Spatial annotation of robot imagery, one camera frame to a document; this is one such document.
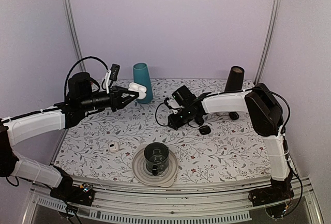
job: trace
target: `floral tablecloth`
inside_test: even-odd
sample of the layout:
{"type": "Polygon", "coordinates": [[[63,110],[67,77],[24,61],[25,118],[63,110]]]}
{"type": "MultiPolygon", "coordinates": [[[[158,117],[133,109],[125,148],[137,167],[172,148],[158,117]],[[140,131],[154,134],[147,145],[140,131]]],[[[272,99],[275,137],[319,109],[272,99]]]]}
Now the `floral tablecloth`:
{"type": "MultiPolygon", "coordinates": [[[[120,80],[116,85],[127,87],[129,83],[130,80],[120,80]]],[[[226,113],[204,116],[205,123],[212,129],[205,136],[187,125],[175,131],[155,122],[156,107],[180,86],[186,85],[198,96],[207,91],[222,92],[225,83],[226,80],[214,79],[154,79],[152,103],[132,102],[114,113],[106,109],[71,128],[55,165],[76,176],[139,184],[131,169],[137,148],[145,143],[163,142],[179,160],[176,184],[236,181],[269,175],[271,169],[265,145],[254,132],[247,113],[241,113],[236,121],[226,113]],[[120,143],[116,153],[108,150],[112,140],[120,143]]],[[[252,86],[252,82],[244,82],[244,88],[252,86]]],[[[169,113],[162,106],[159,121],[166,124],[169,113]]]]}

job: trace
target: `purple wall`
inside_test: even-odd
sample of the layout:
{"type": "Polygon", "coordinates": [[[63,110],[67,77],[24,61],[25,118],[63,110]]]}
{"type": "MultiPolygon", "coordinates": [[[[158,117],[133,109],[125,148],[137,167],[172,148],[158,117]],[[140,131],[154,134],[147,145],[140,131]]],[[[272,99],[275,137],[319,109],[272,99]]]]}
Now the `purple wall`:
{"type": "Polygon", "coordinates": [[[263,82],[284,96],[287,140],[331,223],[331,0],[281,0],[263,82]]]}
{"type": "MultiPolygon", "coordinates": [[[[233,65],[253,79],[273,0],[71,0],[84,56],[147,62],[152,78],[226,78],[233,65]]],[[[101,78],[104,69],[87,62],[101,78]]]]}
{"type": "MultiPolygon", "coordinates": [[[[65,76],[75,62],[62,0],[0,0],[0,117],[62,101],[65,76]]],[[[49,163],[60,132],[17,145],[21,154],[49,163]]],[[[0,178],[0,223],[18,224],[31,184],[0,178]]]]}

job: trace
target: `floral pattern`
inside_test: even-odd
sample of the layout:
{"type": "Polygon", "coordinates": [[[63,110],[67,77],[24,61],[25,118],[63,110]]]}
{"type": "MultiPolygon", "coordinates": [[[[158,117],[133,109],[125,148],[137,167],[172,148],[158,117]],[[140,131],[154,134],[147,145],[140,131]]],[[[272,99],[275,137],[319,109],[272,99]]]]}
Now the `floral pattern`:
{"type": "MultiPolygon", "coordinates": [[[[127,87],[129,83],[129,80],[119,80],[116,84],[127,87]]],[[[254,132],[247,113],[240,113],[236,121],[227,113],[204,116],[212,129],[205,136],[187,125],[176,131],[155,122],[156,107],[180,86],[186,85],[198,96],[203,92],[222,92],[225,83],[226,80],[214,79],[154,79],[154,99],[150,104],[132,102],[114,113],[106,109],[71,128],[55,165],[76,176],[138,184],[131,169],[137,148],[141,144],[163,142],[179,161],[176,184],[237,181],[269,175],[265,145],[254,132]],[[110,141],[120,144],[117,153],[109,152],[110,141]]],[[[252,86],[252,82],[244,82],[244,88],[252,86]]],[[[169,113],[165,106],[160,107],[158,121],[166,124],[169,113]]]]}

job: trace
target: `teal cup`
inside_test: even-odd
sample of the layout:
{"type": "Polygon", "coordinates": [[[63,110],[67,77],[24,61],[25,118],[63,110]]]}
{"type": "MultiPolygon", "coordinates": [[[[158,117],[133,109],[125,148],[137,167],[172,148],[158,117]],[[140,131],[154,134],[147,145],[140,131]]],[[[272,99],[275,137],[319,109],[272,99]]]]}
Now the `teal cup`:
{"type": "Polygon", "coordinates": [[[146,97],[137,99],[138,103],[150,103],[153,99],[151,79],[149,78],[148,67],[145,63],[137,63],[133,66],[133,80],[135,83],[147,88],[146,97]]]}

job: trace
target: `vent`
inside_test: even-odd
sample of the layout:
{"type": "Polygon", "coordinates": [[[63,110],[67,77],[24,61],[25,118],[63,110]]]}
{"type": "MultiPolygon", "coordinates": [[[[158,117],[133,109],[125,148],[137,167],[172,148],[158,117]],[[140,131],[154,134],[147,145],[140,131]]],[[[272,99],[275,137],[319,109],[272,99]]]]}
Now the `vent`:
{"type": "MultiPolygon", "coordinates": [[[[63,202],[44,198],[39,196],[38,204],[57,210],[66,212],[66,205],[63,202]]],[[[113,214],[106,211],[89,210],[87,216],[89,219],[102,220],[103,222],[115,224],[219,224],[219,223],[238,223],[252,220],[248,211],[243,211],[235,214],[225,214],[208,217],[138,217],[129,215],[113,214]]]]}

